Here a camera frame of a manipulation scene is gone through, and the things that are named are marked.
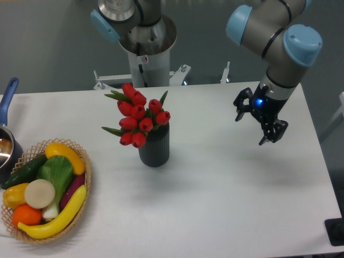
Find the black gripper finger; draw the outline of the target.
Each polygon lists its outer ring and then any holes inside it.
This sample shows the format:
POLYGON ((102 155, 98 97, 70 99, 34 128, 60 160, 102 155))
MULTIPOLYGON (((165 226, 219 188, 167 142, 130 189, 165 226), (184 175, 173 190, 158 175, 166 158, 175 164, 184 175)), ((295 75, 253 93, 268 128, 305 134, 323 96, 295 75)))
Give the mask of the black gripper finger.
POLYGON ((274 122, 261 123, 263 137, 260 140, 259 145, 261 146, 266 142, 275 143, 279 141, 288 128, 288 125, 288 122, 284 120, 275 120, 274 122))
POLYGON ((236 107, 237 116, 235 121, 239 121, 243 118, 245 113, 250 113, 252 107, 250 104, 245 104, 245 100, 250 100, 253 96, 252 90, 250 88, 245 88, 239 92, 237 97, 235 98, 233 105, 236 107))

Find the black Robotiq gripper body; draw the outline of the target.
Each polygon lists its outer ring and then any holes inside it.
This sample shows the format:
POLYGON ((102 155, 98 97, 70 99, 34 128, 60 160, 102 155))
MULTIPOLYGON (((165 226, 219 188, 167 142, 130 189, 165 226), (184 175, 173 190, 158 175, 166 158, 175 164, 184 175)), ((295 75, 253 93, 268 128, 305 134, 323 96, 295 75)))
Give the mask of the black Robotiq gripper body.
POLYGON ((278 123, 284 124, 288 127, 288 123, 284 120, 278 119, 278 114, 286 104, 287 100, 276 100, 266 95, 267 86, 257 86, 252 98, 249 100, 252 108, 252 116, 261 124, 262 129, 272 127, 277 120, 278 123))

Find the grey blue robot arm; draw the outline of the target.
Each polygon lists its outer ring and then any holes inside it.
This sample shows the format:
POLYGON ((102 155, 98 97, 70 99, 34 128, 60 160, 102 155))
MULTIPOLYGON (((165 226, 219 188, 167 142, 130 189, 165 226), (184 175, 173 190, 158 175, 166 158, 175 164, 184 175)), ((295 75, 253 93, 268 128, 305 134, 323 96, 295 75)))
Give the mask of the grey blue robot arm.
MULTIPOLYGON (((234 101, 237 120, 250 113, 261 124, 262 143, 283 136, 288 124, 278 114, 321 50, 316 30, 292 23, 309 5, 309 1, 264 1, 256 9, 241 5, 227 22, 227 36, 269 65, 256 90, 244 89, 234 101)), ((171 85, 170 50, 177 31, 162 14, 160 1, 99 1, 90 19, 107 41, 120 43, 127 52, 135 87, 171 85)))

